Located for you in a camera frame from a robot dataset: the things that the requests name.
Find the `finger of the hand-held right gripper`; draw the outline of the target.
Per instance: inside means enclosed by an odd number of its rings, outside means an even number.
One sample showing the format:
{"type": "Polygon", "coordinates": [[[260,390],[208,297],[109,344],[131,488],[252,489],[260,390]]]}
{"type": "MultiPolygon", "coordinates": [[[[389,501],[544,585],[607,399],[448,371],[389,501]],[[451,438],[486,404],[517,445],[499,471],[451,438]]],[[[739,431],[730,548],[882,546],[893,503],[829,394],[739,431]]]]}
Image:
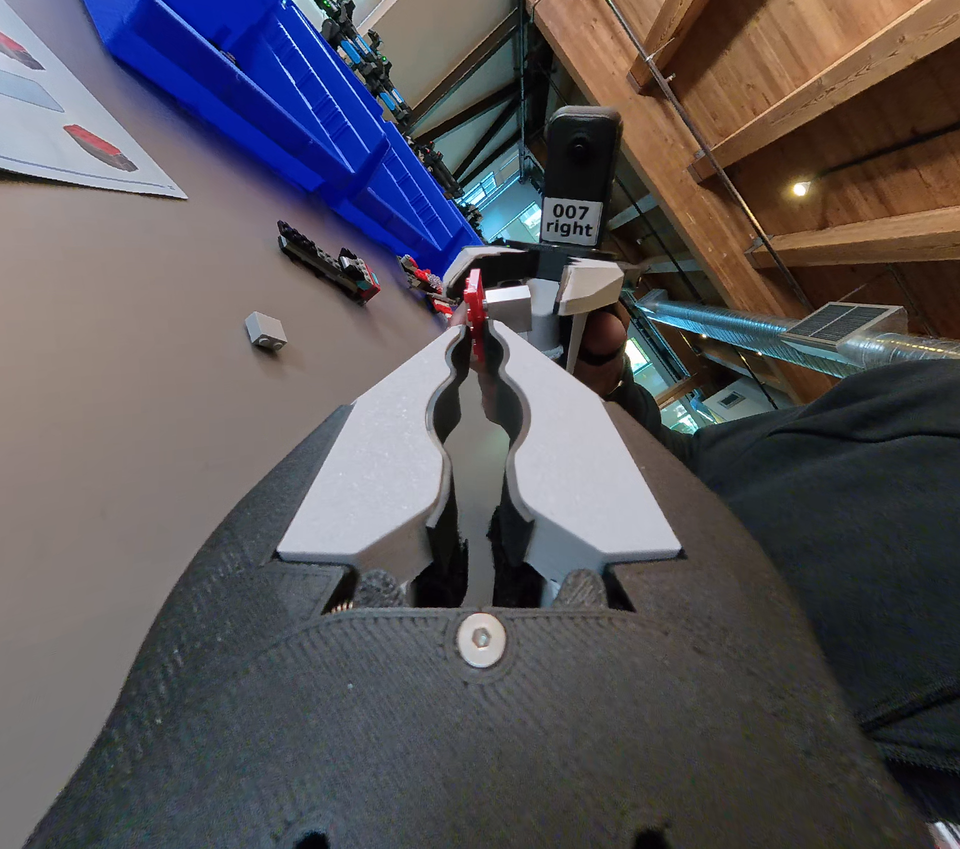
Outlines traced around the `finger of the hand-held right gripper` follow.
{"type": "Polygon", "coordinates": [[[563,268],[558,315],[589,314],[618,302],[624,280],[620,265],[606,259],[571,259],[563,268]]]}
{"type": "Polygon", "coordinates": [[[505,245],[467,246],[442,277],[447,298],[462,298],[467,279],[477,269],[485,291],[521,285],[529,280],[529,251],[505,245]]]}

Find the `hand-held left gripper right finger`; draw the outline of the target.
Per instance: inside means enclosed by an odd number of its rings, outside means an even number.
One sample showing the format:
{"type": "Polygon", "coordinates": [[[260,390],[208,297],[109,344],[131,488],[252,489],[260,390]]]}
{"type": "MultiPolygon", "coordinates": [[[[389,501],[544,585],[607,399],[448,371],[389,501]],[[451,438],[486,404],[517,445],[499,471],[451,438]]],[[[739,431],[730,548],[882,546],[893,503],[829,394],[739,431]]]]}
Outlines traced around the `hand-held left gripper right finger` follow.
{"type": "Polygon", "coordinates": [[[575,570],[675,558],[682,546],[605,403],[504,323],[486,324],[495,420],[510,438],[499,506],[510,566],[575,570]]]}

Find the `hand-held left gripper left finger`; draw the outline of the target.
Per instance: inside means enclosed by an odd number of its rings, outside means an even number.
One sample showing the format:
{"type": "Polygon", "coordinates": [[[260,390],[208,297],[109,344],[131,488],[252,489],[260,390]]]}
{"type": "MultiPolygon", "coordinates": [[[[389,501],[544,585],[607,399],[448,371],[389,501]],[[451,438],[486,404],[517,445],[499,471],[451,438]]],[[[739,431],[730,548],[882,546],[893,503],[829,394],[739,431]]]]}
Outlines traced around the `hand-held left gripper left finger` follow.
{"type": "Polygon", "coordinates": [[[450,567],[459,533],[445,442],[470,361],[468,330],[450,327],[354,401],[278,544],[282,560],[381,569],[400,583],[450,567]]]}

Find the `red toy brick plate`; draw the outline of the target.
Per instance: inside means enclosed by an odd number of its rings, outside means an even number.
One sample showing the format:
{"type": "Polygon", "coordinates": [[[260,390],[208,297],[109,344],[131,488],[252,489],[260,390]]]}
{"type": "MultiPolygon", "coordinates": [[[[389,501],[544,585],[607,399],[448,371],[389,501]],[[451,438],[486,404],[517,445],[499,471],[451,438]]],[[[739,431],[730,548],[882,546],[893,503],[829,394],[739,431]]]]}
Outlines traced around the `red toy brick plate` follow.
{"type": "Polygon", "coordinates": [[[487,307],[482,272],[478,266],[469,270],[462,301],[466,306],[465,321],[470,335],[472,364],[481,373],[486,369],[487,307]]]}

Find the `grey toy brick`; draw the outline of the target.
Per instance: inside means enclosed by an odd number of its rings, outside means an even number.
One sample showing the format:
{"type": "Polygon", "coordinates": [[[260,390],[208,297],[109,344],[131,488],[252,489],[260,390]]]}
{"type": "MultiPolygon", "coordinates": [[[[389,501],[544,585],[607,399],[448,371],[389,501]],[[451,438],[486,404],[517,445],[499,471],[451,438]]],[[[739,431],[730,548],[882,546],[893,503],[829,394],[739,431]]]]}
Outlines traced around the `grey toy brick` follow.
{"type": "Polygon", "coordinates": [[[487,319],[498,320],[518,334],[532,330],[532,296],[527,284],[486,290],[484,308],[487,319]]]}
{"type": "Polygon", "coordinates": [[[246,334],[250,344],[261,349],[278,352],[286,346],[288,339],[279,319],[254,311],[244,320],[246,334]]]}

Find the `person's right forearm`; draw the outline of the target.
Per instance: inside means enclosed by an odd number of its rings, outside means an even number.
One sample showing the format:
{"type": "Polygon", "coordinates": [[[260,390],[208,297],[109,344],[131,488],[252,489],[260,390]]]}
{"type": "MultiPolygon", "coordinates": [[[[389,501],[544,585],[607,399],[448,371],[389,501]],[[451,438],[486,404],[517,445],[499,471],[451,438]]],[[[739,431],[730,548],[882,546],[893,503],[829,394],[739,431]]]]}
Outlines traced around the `person's right forearm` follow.
{"type": "Polygon", "coordinates": [[[606,399],[750,532],[894,778],[927,819],[958,825],[958,360],[863,371],[693,434],[628,370],[606,399]]]}

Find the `grey desk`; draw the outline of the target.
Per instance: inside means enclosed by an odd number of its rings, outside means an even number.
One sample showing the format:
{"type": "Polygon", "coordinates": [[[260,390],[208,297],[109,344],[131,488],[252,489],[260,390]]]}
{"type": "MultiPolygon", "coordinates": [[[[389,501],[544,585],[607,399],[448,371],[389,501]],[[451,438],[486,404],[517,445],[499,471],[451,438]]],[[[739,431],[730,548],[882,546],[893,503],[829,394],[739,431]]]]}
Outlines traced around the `grey desk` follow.
{"type": "Polygon", "coordinates": [[[2,847],[96,740],[198,548],[444,329],[394,257],[116,63],[80,0],[5,0],[188,196],[2,176],[2,847]],[[361,305],[278,221],[380,284],[361,305]],[[246,317],[282,324],[280,351],[246,317]]]}

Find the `person's right hand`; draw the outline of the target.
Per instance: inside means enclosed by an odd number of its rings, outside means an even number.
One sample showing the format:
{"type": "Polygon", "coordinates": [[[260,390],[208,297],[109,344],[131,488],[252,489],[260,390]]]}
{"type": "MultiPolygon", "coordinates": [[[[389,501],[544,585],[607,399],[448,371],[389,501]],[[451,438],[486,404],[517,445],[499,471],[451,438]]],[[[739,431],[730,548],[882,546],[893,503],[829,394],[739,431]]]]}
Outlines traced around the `person's right hand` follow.
{"type": "Polygon", "coordinates": [[[574,376],[590,391],[624,409],[636,402],[639,390],[626,357],[629,314],[623,303],[612,303],[587,315],[574,376]]]}

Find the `red toy brick assembly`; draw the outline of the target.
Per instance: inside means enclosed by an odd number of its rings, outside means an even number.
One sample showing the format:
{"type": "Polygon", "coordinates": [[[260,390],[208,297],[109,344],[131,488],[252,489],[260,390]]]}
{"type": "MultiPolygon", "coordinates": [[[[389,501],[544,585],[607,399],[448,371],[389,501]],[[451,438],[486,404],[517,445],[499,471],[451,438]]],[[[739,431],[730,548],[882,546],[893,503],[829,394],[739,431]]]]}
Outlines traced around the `red toy brick assembly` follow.
{"type": "Polygon", "coordinates": [[[409,288],[424,293],[433,310],[450,320],[457,303],[447,296],[441,278],[428,269],[420,268],[412,255],[400,255],[397,261],[406,275],[409,288]]]}

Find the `small blue plastic bin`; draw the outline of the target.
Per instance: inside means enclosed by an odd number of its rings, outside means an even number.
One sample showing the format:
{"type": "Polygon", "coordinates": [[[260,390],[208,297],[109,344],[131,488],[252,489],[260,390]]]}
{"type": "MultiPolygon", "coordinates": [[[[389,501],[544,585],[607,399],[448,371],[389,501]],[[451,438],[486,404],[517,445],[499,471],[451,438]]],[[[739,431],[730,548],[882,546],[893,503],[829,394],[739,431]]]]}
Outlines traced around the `small blue plastic bin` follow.
{"type": "Polygon", "coordinates": [[[338,212],[394,255],[446,270],[462,249],[481,240],[396,126],[387,123],[383,130],[383,159],[365,187],[345,196],[338,212]]]}

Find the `black toy brick assembly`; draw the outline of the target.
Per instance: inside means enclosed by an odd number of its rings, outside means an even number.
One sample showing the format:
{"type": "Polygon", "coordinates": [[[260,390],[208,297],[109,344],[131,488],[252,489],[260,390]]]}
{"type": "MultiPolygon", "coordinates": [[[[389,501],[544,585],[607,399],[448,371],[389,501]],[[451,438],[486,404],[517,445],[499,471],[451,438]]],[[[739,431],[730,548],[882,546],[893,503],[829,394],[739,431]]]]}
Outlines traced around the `black toy brick assembly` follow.
{"type": "Polygon", "coordinates": [[[361,306],[378,295],[380,283],[376,273],[351,250],[342,248],[339,254],[330,255],[283,220],[277,221],[277,229],[279,249],[291,261],[329,280],[361,306]]]}

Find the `row of black robot arms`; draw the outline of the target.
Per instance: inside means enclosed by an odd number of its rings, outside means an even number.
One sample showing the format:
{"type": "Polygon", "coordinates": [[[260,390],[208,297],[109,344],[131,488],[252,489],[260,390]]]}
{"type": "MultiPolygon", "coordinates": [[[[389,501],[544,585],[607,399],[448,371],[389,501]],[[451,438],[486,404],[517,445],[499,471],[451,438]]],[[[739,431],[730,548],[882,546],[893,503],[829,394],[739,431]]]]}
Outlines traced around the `row of black robot arms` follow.
{"type": "Polygon", "coordinates": [[[383,103],[400,131],[410,133],[413,111],[396,88],[392,63],[382,53],[382,39],[374,30],[363,37],[354,24],[353,0],[313,0],[326,19],[320,32],[330,46],[341,51],[349,68],[365,84],[372,96],[383,103]]]}

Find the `large blue plastic bin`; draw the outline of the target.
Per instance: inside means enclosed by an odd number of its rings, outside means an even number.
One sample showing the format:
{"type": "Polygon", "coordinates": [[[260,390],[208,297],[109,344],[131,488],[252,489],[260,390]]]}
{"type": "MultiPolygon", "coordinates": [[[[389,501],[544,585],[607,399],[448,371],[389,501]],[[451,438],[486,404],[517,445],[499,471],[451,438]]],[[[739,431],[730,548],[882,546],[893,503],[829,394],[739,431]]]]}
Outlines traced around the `large blue plastic bin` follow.
{"type": "Polygon", "coordinates": [[[83,0],[108,50],[257,159],[327,199],[389,148],[362,87],[290,0],[83,0]]]}

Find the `open instruction booklet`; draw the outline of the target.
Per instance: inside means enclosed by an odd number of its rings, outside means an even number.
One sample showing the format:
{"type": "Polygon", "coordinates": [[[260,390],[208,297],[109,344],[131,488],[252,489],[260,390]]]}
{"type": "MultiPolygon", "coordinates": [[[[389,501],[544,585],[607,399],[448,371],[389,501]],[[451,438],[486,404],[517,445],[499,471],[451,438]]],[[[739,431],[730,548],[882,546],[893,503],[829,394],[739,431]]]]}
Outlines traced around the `open instruction booklet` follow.
{"type": "Polygon", "coordinates": [[[106,191],[187,197],[5,0],[1,168],[106,191]]]}

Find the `silver air duct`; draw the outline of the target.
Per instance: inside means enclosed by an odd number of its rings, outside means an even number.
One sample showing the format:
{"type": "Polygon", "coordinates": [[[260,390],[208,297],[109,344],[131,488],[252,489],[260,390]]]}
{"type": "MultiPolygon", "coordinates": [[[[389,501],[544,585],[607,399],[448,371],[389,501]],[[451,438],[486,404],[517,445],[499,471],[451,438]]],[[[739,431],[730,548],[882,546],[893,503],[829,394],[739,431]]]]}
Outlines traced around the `silver air duct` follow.
{"type": "Polygon", "coordinates": [[[855,336],[841,344],[838,357],[798,351],[780,335],[802,319],[778,318],[701,303],[671,301],[664,290],[654,290],[638,301],[640,310],[655,322],[690,331],[764,357],[805,367],[835,378],[887,365],[959,360],[959,343],[953,339],[906,333],[855,336]]]}

